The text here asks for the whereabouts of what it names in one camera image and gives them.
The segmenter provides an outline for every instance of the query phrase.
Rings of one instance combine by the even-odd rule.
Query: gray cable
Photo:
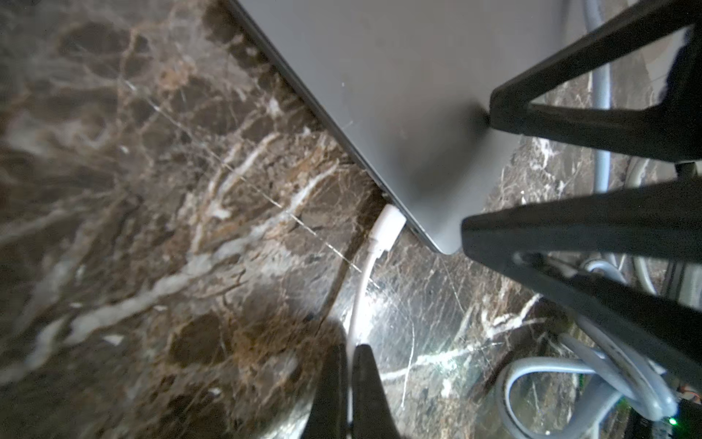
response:
[[[648,159],[633,157],[632,165],[627,173],[624,186],[626,188],[640,187],[642,181],[644,180],[644,172],[646,171],[646,166],[648,164]],[[636,277],[639,279],[639,282],[641,282],[643,289],[650,294],[657,295],[658,292],[654,287],[654,283],[651,281],[651,275],[649,274],[649,267],[647,265],[646,258],[643,256],[634,256],[632,257],[632,262],[634,265],[634,271],[636,272]]]
[[[598,0],[585,0],[585,28],[588,33],[602,26],[604,22],[600,13]],[[611,76],[609,64],[598,67],[592,71],[592,107],[608,110],[611,107]],[[609,189],[609,167],[611,153],[609,151],[595,150],[595,179],[592,184],[593,192],[601,194]],[[613,266],[616,260],[612,253],[602,254],[605,261]]]
[[[601,270],[604,275],[617,282],[624,281],[621,273],[606,261],[588,261],[587,270]],[[588,319],[577,316],[576,323],[601,351],[590,348],[569,334],[561,334],[559,340],[580,360],[564,358],[524,358],[509,364],[498,376],[498,413],[504,426],[516,439],[579,439],[597,426],[624,396],[631,407],[643,417],[658,421],[675,415],[677,399],[665,384],[660,373],[648,359],[616,337],[607,334]],[[527,429],[516,417],[510,404],[510,391],[514,382],[526,374],[535,372],[568,372],[592,374],[581,399],[576,403],[574,414],[566,427],[550,435],[535,433]]]

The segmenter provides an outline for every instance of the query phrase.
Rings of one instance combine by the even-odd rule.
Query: electronic device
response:
[[[519,137],[492,90],[566,44],[565,0],[228,0],[231,11],[435,251],[461,247]],[[582,19],[575,24],[584,33]]]
[[[681,399],[674,417],[651,422],[631,410],[623,439],[702,438],[702,405]]]

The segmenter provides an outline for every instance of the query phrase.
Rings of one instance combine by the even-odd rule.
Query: marble surface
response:
[[[616,105],[649,102],[639,55],[613,72]],[[589,87],[546,100],[589,105]],[[222,4],[3,2],[0,134],[3,435],[297,437],[385,200]],[[613,163],[618,187],[628,160]],[[591,185],[591,151],[523,138],[486,209]],[[562,355],[551,334],[569,328],[408,230],[362,320],[412,438],[506,437],[497,373]],[[575,394],[546,376],[515,397],[546,431]]]

